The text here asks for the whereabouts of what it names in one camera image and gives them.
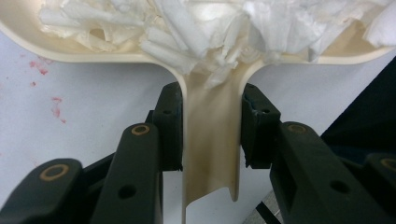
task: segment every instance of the shredded plastic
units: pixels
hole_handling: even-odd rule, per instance
[[[394,15],[392,0],[45,0],[38,16],[45,33],[97,52],[133,41],[214,88],[240,63],[315,62],[353,21],[373,46],[396,45]]]

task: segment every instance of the red speck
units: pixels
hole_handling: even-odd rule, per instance
[[[49,70],[47,70],[45,68],[40,68],[40,69],[38,69],[38,71],[40,71],[41,75],[43,75],[43,76],[49,72]]]
[[[58,105],[56,105],[55,107],[53,107],[51,109],[53,116],[55,116],[55,118],[59,118],[59,116],[61,116],[61,109],[58,107]]]
[[[62,102],[62,98],[60,98],[60,97],[52,97],[51,100],[55,104],[59,104]]]
[[[62,123],[66,123],[65,119],[61,119],[61,108],[59,107],[59,104],[62,102],[62,98],[52,97],[51,100],[54,103],[54,106],[51,109],[53,116],[59,119]]]
[[[45,59],[43,57],[38,57],[38,59],[40,61],[30,61],[29,66],[31,68],[36,68],[38,70],[38,72],[40,72],[41,75],[44,76],[49,72],[49,70],[46,68],[46,64],[51,64],[52,60]]]

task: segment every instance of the white surface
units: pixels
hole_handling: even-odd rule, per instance
[[[321,134],[395,54],[357,65],[271,65],[250,83],[277,106],[283,121],[305,123]],[[86,166],[112,153],[122,131],[144,121],[163,85],[175,81],[151,64],[46,63],[2,33],[0,55],[0,205],[38,164],[74,158]],[[239,201],[233,203],[227,189],[216,191],[189,206],[188,223],[243,222],[271,189],[267,171],[243,163]],[[165,173],[164,223],[180,220],[181,173]]]

